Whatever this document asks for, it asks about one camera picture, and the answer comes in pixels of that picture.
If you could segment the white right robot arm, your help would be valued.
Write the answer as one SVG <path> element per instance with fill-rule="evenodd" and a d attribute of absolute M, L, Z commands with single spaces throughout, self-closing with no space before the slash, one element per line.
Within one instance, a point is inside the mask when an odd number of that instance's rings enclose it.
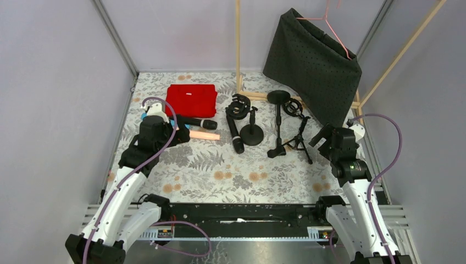
<path fill-rule="evenodd" d="M 364 128 L 325 125 L 310 141 L 321 139 L 319 153 L 330 161 L 331 172 L 346 195 L 321 196 L 315 204 L 315 219 L 330 224 L 343 243 L 351 263 L 412 263 L 394 242 L 378 207 L 374 182 L 367 164 L 357 158 L 358 140 Z"/>

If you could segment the black handheld microphone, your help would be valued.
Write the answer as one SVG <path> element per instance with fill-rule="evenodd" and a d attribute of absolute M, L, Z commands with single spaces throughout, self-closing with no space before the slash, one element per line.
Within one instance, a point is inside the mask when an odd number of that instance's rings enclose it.
<path fill-rule="evenodd" d="M 236 153 L 242 154 L 245 151 L 244 143 L 239 135 L 236 123 L 228 111 L 226 112 L 226 120 L 230 129 L 230 134 L 232 137 L 232 145 Z"/>

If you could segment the black clip microphone stand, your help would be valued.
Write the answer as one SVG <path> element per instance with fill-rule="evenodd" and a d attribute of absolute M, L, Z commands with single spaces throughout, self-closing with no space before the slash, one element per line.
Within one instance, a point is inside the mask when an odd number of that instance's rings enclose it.
<path fill-rule="evenodd" d="M 282 145 L 282 138 L 281 138 L 281 106 L 288 102 L 291 98 L 291 95 L 284 90 L 274 90 L 267 94 L 267 101 L 276 108 L 276 117 L 275 117 L 275 124 L 276 124 L 276 148 L 271 149 L 267 152 L 269 158 L 275 158 L 277 156 L 284 156 L 286 155 L 286 150 Z"/>

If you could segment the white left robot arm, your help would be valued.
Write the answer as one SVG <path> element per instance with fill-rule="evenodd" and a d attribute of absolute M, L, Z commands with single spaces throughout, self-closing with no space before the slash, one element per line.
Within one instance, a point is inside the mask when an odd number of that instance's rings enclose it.
<path fill-rule="evenodd" d="M 189 140 L 189 130 L 179 114 L 168 122 L 158 115 L 143 118 L 139 133 L 121 156 L 111 190 L 81 234 L 71 234 L 65 242 L 73 263 L 123 263 L 129 248 L 150 225 L 171 218 L 169 199 L 149 194 L 122 223 L 137 190 L 158 164 L 158 156 L 167 147 Z"/>

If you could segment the peach pink microphone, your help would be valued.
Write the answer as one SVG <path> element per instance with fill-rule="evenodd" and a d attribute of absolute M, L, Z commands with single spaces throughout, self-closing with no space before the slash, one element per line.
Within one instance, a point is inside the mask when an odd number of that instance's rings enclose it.
<path fill-rule="evenodd" d="M 215 133 L 207 133 L 202 131 L 190 130 L 190 138 L 201 140 L 220 140 L 220 135 Z"/>

